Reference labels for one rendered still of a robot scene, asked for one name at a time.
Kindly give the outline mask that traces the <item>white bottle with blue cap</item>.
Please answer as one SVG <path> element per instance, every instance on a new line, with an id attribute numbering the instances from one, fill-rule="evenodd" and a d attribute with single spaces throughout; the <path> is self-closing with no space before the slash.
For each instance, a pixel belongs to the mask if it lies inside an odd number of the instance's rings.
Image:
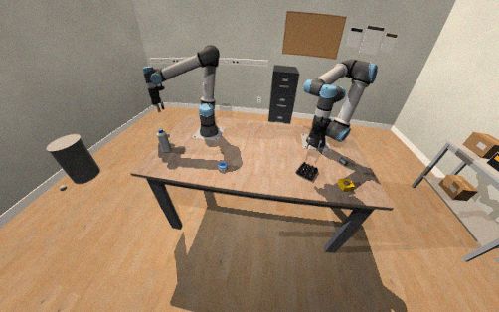
<path id="1" fill-rule="evenodd" d="M 163 131 L 163 129 L 158 130 L 157 133 L 158 141 L 163 153 L 167 153 L 171 151 L 171 147 L 168 141 L 167 133 Z"/>

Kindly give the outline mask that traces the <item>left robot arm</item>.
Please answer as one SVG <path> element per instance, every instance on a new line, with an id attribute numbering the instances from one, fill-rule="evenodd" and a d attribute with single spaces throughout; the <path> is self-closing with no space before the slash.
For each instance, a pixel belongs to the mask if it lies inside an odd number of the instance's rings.
<path id="1" fill-rule="evenodd" d="M 335 67 L 316 80 L 307 80 L 304 84 L 304 91 L 319 96 L 317 103 L 318 109 L 331 111 L 333 104 L 345 97 L 346 91 L 342 86 L 329 84 L 335 82 L 336 79 L 339 78 L 351 78 L 352 86 L 338 117 L 335 118 L 334 121 L 331 120 L 330 117 L 326 129 L 324 130 L 325 135 L 341 142 L 351 131 L 351 117 L 365 88 L 369 86 L 370 83 L 374 82 L 378 67 L 375 64 L 357 60 L 347 60 L 337 64 Z M 324 140 L 322 140 L 323 144 L 320 143 L 319 148 L 325 145 L 325 135 L 323 137 Z"/>

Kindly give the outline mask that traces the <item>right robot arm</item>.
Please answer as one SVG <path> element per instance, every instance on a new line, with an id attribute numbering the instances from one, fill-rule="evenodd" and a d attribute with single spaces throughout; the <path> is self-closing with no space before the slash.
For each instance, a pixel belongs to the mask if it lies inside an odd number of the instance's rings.
<path id="1" fill-rule="evenodd" d="M 161 71 L 160 69 L 154 70 L 153 67 L 143 68 L 146 83 L 153 82 L 154 84 L 160 84 L 165 80 L 174 78 L 195 68 L 205 67 L 203 97 L 201 98 L 202 105 L 199 106 L 201 121 L 200 134 L 204 137 L 213 137 L 218 134 L 218 128 L 214 119 L 214 87 L 216 67 L 219 63 L 220 53 L 217 47 L 212 46 L 205 48 L 194 57 L 181 61 L 163 70 L 161 69 Z"/>

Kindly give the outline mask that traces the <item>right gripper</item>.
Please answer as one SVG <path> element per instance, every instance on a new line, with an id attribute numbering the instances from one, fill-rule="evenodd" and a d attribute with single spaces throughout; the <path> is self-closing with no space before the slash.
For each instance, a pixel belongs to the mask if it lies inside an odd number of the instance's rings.
<path id="1" fill-rule="evenodd" d="M 147 83 L 147 87 L 148 87 L 148 91 L 149 91 L 149 95 L 151 97 L 151 102 L 154 106 L 157 106 L 157 110 L 158 112 L 161 112 L 160 110 L 160 107 L 159 107 L 159 104 L 158 103 L 161 103 L 161 107 L 162 109 L 165 109 L 164 108 L 164 104 L 163 104 L 163 101 L 161 101 L 161 98 L 159 97 L 159 90 L 163 90 L 165 89 L 164 86 L 162 86 L 162 83 L 160 83 L 161 85 L 157 86 L 157 84 L 154 84 L 154 83 Z M 156 90 L 156 91 L 155 91 Z"/>

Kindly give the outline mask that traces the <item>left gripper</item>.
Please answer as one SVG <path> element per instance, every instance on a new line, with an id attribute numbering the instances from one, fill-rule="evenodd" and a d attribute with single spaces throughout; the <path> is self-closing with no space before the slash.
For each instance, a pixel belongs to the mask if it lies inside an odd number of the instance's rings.
<path id="1" fill-rule="evenodd" d="M 308 149 L 310 138 L 313 138 L 313 139 L 320 140 L 318 147 L 317 147 L 317 150 L 316 150 L 316 151 L 318 151 L 320 143 L 322 143 L 322 139 L 324 136 L 323 132 L 326 129 L 330 113 L 331 113 L 331 111 L 323 111 L 323 110 L 320 110 L 316 107 L 315 115 L 314 115 L 313 122 L 312 122 L 312 130 L 310 130 L 310 133 L 309 133 L 308 144 L 307 144 L 306 149 Z M 328 119 L 324 119 L 324 118 L 328 118 Z"/>

